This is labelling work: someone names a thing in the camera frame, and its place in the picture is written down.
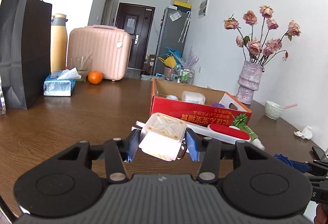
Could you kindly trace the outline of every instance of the bottle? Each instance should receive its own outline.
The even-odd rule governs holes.
[[[65,70],[67,51],[66,15],[55,14],[51,19],[50,64],[51,72]]]

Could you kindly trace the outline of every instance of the glittery pink vase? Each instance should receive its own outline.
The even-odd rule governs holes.
[[[249,61],[244,62],[244,66],[241,70],[238,84],[239,89],[236,98],[246,104],[250,105],[253,100],[254,91],[259,89],[263,67],[259,64],[251,63]]]

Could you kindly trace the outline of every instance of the white ceramic bowl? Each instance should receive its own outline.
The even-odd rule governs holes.
[[[283,112],[284,110],[282,109],[282,106],[277,103],[273,103],[271,101],[265,102],[265,115],[270,119],[280,118]]]

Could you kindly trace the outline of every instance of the doorway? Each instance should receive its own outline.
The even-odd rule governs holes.
[[[128,68],[142,70],[154,13],[154,7],[119,4],[116,26],[125,30],[132,38]]]
[[[106,0],[104,5],[103,14],[101,16],[100,25],[107,25],[110,24],[110,17],[112,15],[114,6],[114,0]]]

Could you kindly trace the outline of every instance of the suitcase handle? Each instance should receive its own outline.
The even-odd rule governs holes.
[[[124,31],[114,26],[106,26],[106,25],[94,25],[91,28],[99,28],[99,29],[107,29],[107,30],[114,30],[114,31]]]

